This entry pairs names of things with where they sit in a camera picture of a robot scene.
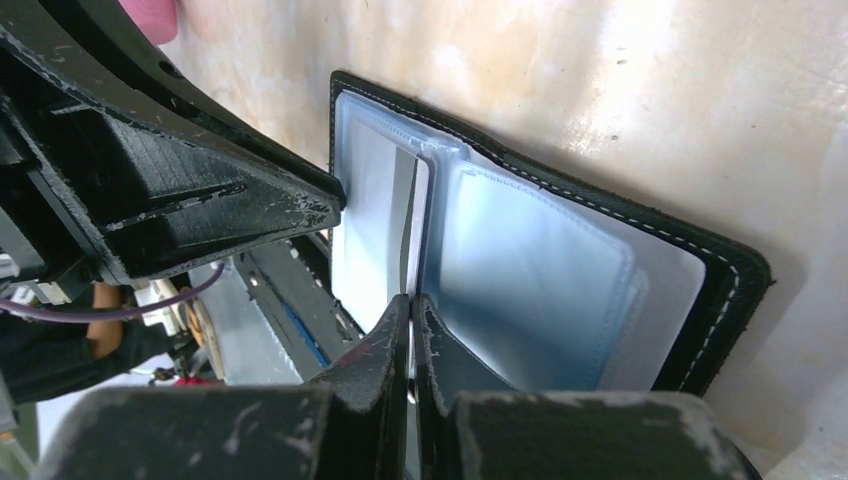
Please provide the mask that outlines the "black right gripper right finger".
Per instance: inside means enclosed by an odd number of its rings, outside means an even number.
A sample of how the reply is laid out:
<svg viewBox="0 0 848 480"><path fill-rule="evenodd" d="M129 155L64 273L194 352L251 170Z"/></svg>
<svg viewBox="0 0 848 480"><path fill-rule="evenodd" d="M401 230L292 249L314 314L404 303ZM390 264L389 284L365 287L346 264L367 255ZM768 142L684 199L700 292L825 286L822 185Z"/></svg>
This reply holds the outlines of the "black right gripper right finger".
<svg viewBox="0 0 848 480"><path fill-rule="evenodd" d="M756 479L698 397L519 391L411 303L424 479Z"/></svg>

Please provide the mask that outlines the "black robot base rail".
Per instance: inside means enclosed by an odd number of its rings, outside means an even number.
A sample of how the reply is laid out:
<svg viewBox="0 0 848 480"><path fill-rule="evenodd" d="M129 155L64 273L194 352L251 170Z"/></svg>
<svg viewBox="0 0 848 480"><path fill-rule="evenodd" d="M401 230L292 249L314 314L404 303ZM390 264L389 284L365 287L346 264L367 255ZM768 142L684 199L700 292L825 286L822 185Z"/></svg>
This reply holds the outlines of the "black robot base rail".
<svg viewBox="0 0 848 480"><path fill-rule="evenodd" d="M224 270L198 295L197 311L224 383L300 384L363 338L331 292L329 260L321 233L221 260Z"/></svg>

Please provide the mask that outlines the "black leather card holder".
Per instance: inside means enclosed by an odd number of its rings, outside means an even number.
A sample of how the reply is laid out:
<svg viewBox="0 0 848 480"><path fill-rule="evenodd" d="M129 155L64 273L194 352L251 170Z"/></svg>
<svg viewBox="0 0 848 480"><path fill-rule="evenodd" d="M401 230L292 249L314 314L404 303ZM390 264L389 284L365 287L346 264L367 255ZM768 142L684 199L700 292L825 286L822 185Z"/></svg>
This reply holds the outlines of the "black leather card holder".
<svg viewBox="0 0 848 480"><path fill-rule="evenodd" d="M344 71L331 76L340 183L353 120L429 166L405 294L429 296L448 331L515 387L700 395L770 286L755 249Z"/></svg>

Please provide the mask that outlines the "pink marker pen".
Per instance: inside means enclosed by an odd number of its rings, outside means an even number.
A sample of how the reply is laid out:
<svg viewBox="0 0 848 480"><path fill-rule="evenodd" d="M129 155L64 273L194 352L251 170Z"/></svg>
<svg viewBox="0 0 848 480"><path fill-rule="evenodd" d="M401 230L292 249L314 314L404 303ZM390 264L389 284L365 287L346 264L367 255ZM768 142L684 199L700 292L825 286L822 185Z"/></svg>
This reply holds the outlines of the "pink marker pen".
<svg viewBox="0 0 848 480"><path fill-rule="evenodd" d="M154 45L164 45L178 35L175 0L120 0L122 8Z"/></svg>

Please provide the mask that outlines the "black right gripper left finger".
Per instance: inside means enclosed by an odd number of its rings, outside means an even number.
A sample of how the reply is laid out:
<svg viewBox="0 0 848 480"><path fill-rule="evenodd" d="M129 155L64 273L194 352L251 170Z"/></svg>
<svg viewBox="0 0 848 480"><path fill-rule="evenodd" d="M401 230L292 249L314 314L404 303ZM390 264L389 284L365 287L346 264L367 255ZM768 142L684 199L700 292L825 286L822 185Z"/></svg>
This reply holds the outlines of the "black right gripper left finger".
<svg viewBox="0 0 848 480"><path fill-rule="evenodd" d="M125 387L81 399L36 479L401 479L410 299L302 385Z"/></svg>

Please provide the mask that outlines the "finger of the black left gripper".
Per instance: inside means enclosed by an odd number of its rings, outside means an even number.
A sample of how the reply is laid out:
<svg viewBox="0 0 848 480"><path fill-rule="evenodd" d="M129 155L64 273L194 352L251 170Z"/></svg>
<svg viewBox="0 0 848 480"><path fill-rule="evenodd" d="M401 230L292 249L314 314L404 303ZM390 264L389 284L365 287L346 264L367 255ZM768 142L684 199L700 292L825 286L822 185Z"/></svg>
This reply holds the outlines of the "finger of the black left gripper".
<svg viewBox="0 0 848 480"><path fill-rule="evenodd" d="M35 253L26 279L176 275L329 228L341 211L103 113L1 43L1 219Z"/></svg>
<svg viewBox="0 0 848 480"><path fill-rule="evenodd" d="M183 77L116 1L4 1L1 38L37 75L103 113L208 150L328 212L345 206L338 180Z"/></svg>

